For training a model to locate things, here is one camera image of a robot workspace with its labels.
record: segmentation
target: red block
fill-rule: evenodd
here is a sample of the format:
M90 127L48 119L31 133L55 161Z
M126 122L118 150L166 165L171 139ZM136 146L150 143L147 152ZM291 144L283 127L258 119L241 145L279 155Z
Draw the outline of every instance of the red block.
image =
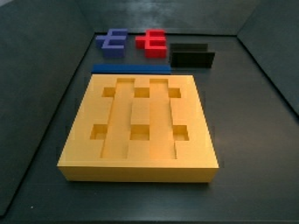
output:
M166 58L167 46L165 30L147 30L144 36L135 37L135 47L144 49L144 56L147 58Z

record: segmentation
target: blue block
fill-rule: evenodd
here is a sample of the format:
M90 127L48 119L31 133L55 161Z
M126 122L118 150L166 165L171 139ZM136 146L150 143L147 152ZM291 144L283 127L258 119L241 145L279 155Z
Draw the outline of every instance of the blue block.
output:
M92 74L171 74L171 66L148 65L110 65L99 64L92 67Z
M107 36L96 36L96 46L103 50L104 58L124 58L127 29L110 29Z

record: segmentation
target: yellow block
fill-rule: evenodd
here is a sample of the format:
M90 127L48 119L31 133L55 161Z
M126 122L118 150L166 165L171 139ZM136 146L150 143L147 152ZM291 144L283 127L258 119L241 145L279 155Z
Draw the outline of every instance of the yellow block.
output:
M191 75L92 75L58 164L67 180L211 182L219 169Z

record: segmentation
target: dark gray surface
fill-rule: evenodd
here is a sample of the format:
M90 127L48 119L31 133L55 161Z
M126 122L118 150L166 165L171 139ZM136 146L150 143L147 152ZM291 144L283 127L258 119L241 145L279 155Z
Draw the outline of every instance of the dark gray surface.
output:
M261 0L76 0L95 32L127 28L144 32L238 35Z
M0 215L92 36L71 0L15 0L0 8Z
M14 0L0 0L0 6L8 4L10 2L12 2Z
M299 1L263 1L238 38L299 115Z
M173 52L173 67L211 68L215 52Z
M51 122L3 221L299 221L299 126L293 110L237 38L169 35L209 43L213 69L194 74L221 169L210 185L67 182L56 164L95 63L146 59L128 38L124 59L103 60L95 43Z

